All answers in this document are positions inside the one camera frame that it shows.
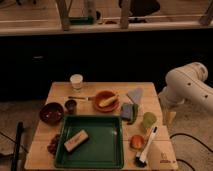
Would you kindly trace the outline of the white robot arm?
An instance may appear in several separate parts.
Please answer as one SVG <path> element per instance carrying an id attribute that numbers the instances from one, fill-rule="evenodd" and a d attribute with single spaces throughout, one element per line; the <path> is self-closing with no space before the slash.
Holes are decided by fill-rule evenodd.
<path id="1" fill-rule="evenodd" d="M 159 93 L 161 104 L 173 108 L 190 100 L 213 115 L 213 88 L 205 84 L 207 77 L 208 70 L 200 62 L 170 70 L 165 76 L 166 86 Z"/>

